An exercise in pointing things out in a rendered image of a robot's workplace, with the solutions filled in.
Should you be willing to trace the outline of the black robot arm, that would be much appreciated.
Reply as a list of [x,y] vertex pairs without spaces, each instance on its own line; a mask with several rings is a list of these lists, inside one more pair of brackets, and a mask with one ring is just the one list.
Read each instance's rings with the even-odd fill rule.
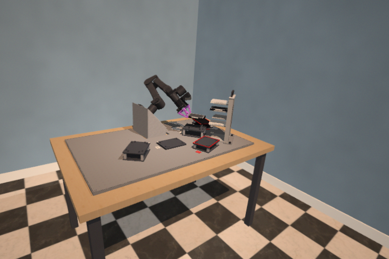
[[186,103],[185,100],[191,100],[191,95],[189,94],[189,92],[186,91],[183,86],[180,85],[179,87],[173,90],[169,85],[162,82],[157,75],[146,79],[144,81],[144,84],[153,97],[151,105],[147,108],[152,114],[154,114],[156,110],[160,110],[165,106],[164,100],[160,97],[156,90],[157,87],[159,87],[169,98],[171,98],[173,102],[175,102],[179,98],[179,96],[181,96],[181,98],[176,101],[179,106],[182,106],[184,103]]

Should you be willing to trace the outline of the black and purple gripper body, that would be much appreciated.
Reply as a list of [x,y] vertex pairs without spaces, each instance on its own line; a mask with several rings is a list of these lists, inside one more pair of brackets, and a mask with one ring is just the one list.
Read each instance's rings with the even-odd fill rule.
[[[176,100],[177,101],[177,100]],[[187,102],[186,103],[184,103],[182,106],[179,106],[177,103],[176,103],[176,101],[174,102],[175,103],[175,105],[178,107],[178,109],[176,109],[177,110],[177,112],[180,112],[181,110],[182,110],[182,108],[185,108],[188,104],[187,104]]]

